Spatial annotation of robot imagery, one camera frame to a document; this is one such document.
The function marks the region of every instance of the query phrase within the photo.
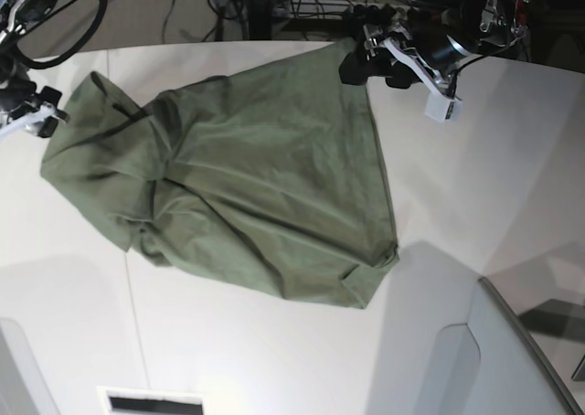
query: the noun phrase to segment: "white table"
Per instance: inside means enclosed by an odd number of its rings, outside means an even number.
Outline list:
[[[145,104],[161,90],[321,46],[126,48],[79,54],[32,77],[67,99],[94,69]],[[402,248],[423,241],[437,259],[443,252],[487,274],[585,241],[585,77],[485,60],[463,72],[463,112],[445,124],[424,116],[421,85],[391,90],[373,79],[368,89]],[[404,281],[406,252],[358,311],[155,268],[134,252],[124,256],[40,179],[46,143],[18,133],[0,144],[0,318],[25,330],[62,415],[101,414],[96,386],[199,393],[208,415],[375,415],[386,403],[388,413],[409,413],[432,342],[416,323],[456,318],[472,274],[450,283],[430,270]],[[585,274],[570,274],[565,283],[585,293]],[[518,307],[535,300],[520,298]],[[407,338],[412,332],[419,340]],[[388,344],[401,355],[389,358]],[[572,356],[579,352],[574,346]],[[380,382],[388,394],[373,407]]]

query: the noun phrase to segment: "table surface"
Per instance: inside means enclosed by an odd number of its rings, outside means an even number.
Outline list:
[[[62,90],[66,100],[97,70],[145,104],[162,90],[322,45],[125,48],[78,54],[31,77]],[[580,297],[585,77],[487,59],[463,72],[458,90],[459,120],[436,123],[424,116],[423,86],[392,90],[382,79],[368,83],[406,258],[408,249],[428,247],[436,259],[466,268],[469,280],[490,275],[519,313],[550,296]],[[398,268],[368,309],[357,311],[288,303],[152,267],[136,253],[115,249],[39,177],[46,145],[26,133],[0,144],[0,317],[25,330],[63,415],[79,413],[79,407],[101,413],[96,385],[208,395],[210,415],[307,409],[373,414],[369,394],[380,380],[411,396],[396,413],[411,409],[418,389],[400,379],[406,360],[388,360],[381,378],[377,372],[386,361],[384,344],[400,331],[396,325],[438,313],[425,292],[435,292],[432,300],[443,306],[448,300],[457,304],[457,298],[445,297],[457,296],[448,283],[443,290],[414,283],[408,297],[401,296],[395,292]],[[429,257],[429,266],[435,261]],[[519,285],[531,287],[517,294]],[[396,297],[410,301],[409,307]],[[401,307],[403,316],[394,315]],[[456,308],[449,316],[437,314],[435,322],[461,314]],[[391,343],[409,344],[397,340]],[[577,400],[583,399],[585,387],[569,377],[585,347],[537,341]],[[411,352],[417,343],[426,342],[411,341]]]

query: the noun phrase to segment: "green fabric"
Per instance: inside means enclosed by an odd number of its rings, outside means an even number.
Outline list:
[[[397,239],[366,88],[337,76],[350,46],[168,90],[143,109],[92,73],[41,175],[156,265],[363,308]]]

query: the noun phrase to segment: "green cloth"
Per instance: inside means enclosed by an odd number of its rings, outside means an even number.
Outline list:
[[[337,74],[351,46],[167,90],[143,109],[92,73],[41,175],[156,265],[364,308],[397,238],[366,88]]]

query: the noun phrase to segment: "crumpled green shirt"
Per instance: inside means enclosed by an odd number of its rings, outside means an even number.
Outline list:
[[[366,88],[337,74],[352,46],[167,90],[142,109],[92,73],[41,175],[155,265],[364,308],[397,238]]]

